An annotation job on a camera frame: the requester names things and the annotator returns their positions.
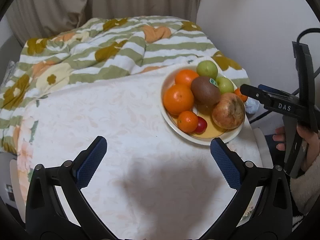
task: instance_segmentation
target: striped blanket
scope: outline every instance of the striped blanket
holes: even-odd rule
[[[14,76],[1,90],[0,146],[6,152],[27,154],[37,121],[22,118],[26,107],[30,102],[38,106],[52,92],[202,56],[213,57],[222,70],[237,71],[236,84],[248,81],[245,71],[224,57],[198,25],[175,17],[93,18],[55,37],[30,39]]]

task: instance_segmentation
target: blue gripper pad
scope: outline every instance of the blue gripper pad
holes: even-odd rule
[[[220,138],[211,141],[210,152],[229,186],[238,190],[245,176],[242,159],[237,153],[230,151]]]
[[[98,136],[90,146],[79,153],[72,168],[78,189],[87,187],[104,155],[107,152],[107,140]]]

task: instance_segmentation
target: human hand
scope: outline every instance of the human hand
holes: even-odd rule
[[[301,165],[301,169],[303,171],[307,171],[310,168],[310,166],[313,164],[315,159],[319,156],[319,153],[320,153],[319,137],[315,132],[301,125],[297,125],[297,132],[300,135],[300,137],[303,138],[309,144],[307,156]],[[279,151],[285,151],[284,127],[277,128],[276,134],[272,138],[276,142],[283,142],[283,143],[277,144],[276,148]]]

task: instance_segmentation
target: small orange fruit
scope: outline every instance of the small orange fruit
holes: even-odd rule
[[[192,133],[198,127],[198,116],[191,111],[183,111],[177,121],[178,128],[185,133]]]
[[[240,97],[240,99],[242,100],[242,102],[245,102],[245,101],[248,100],[248,97],[247,97],[247,96],[241,94],[240,88],[237,88],[234,93],[235,93],[237,96]]]
[[[195,97],[186,85],[173,85],[163,96],[164,108],[173,115],[179,115],[193,107]]]
[[[191,69],[183,69],[178,72],[174,81],[176,84],[186,85],[191,88],[192,81],[199,77],[199,74]]]

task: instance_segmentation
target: silver bolt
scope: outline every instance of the silver bolt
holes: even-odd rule
[[[65,161],[65,162],[63,163],[63,166],[69,167],[69,166],[71,166],[71,164],[72,164],[72,161],[68,160],[68,161]]]
[[[245,166],[247,166],[248,168],[252,168],[253,167],[253,163],[252,162],[246,162]]]
[[[277,171],[282,171],[282,167],[280,165],[276,165],[275,168]]]
[[[36,166],[35,166],[35,170],[36,171],[39,171],[39,169],[41,169],[42,168],[42,164],[37,164]]]

